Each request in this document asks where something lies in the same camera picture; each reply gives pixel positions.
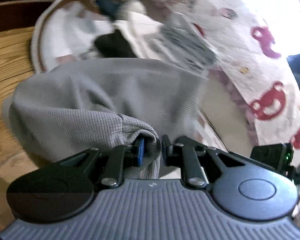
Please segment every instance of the gray garment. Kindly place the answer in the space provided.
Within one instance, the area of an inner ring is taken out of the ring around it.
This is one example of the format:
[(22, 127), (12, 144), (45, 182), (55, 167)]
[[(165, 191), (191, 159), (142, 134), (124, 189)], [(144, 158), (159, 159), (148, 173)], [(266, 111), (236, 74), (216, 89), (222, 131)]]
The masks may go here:
[(180, 13), (172, 13), (160, 33), (149, 35), (149, 44), (167, 62), (204, 75), (217, 59), (213, 47)]
[[(108, 150), (139, 134), (153, 143), (163, 134), (172, 140), (191, 137), (203, 81), (152, 59), (68, 63), (17, 86), (9, 109), (11, 129), (27, 152), (50, 161), (90, 147)], [(158, 154), (151, 152), (143, 167), (125, 176), (157, 178), (159, 165)]]

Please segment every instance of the silver screw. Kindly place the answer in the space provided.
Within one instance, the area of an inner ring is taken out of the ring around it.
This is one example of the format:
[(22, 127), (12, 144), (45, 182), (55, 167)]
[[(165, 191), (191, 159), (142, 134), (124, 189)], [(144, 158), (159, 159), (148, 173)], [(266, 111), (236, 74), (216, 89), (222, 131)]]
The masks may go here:
[(200, 187), (204, 184), (204, 180), (201, 178), (191, 178), (188, 180), (189, 184), (195, 187)]
[(117, 184), (117, 180), (114, 178), (104, 178), (101, 180), (101, 183), (105, 186), (111, 187)]

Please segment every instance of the wood grain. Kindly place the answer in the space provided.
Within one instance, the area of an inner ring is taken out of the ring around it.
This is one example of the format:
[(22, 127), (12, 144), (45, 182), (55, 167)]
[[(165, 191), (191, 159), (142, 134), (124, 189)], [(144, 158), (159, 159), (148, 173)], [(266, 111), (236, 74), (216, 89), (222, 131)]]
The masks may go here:
[(1, 120), (3, 100), (33, 74), (29, 58), (32, 32), (33, 27), (0, 33), (0, 230), (14, 220), (5, 197), (9, 183), (37, 169)]

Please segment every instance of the wooden floor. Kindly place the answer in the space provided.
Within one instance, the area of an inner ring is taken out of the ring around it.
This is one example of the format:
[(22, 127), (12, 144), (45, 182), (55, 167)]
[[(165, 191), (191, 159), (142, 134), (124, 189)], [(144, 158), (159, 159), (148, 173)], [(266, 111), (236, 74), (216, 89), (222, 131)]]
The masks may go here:
[[(13, 93), (20, 81), (33, 74), (29, 58), (32, 32), (33, 27), (0, 33), (0, 112), (3, 99)], [(13, 221), (5, 198), (9, 183), (35, 169), (37, 166), (0, 119), (0, 231)]]

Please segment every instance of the ridged gray panel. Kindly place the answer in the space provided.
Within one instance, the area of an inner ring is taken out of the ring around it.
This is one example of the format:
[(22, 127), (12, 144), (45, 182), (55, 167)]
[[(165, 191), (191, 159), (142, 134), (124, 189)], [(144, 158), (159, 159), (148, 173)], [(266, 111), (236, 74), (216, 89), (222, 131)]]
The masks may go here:
[(125, 180), (99, 193), (94, 203), (67, 221), (37, 225), (16, 220), (4, 240), (186, 240), (300, 239), (289, 218), (268, 223), (237, 220), (219, 211), (207, 194), (180, 180)]

